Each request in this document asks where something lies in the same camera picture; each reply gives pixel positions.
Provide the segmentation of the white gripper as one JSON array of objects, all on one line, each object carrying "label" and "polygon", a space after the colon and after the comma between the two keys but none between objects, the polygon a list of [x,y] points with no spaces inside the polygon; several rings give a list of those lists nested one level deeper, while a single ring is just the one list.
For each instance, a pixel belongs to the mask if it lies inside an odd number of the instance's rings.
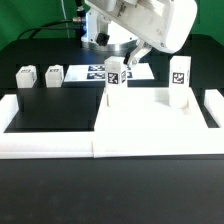
[{"label": "white gripper", "polygon": [[[152,47],[173,54],[184,45],[197,15],[195,0],[85,0],[108,19],[140,40],[127,52],[124,64],[135,66]],[[99,33],[96,43],[106,46],[110,36]]]}]

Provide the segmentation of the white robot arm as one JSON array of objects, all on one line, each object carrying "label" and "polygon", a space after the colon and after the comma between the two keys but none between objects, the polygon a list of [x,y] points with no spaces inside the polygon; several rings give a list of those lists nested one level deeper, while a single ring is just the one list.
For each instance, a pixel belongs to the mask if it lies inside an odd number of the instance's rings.
[{"label": "white robot arm", "polygon": [[135,65],[151,51],[173,54],[184,45],[197,15],[195,0],[85,0],[98,12],[96,42],[108,42],[113,21],[138,37],[137,47],[124,63]]}]

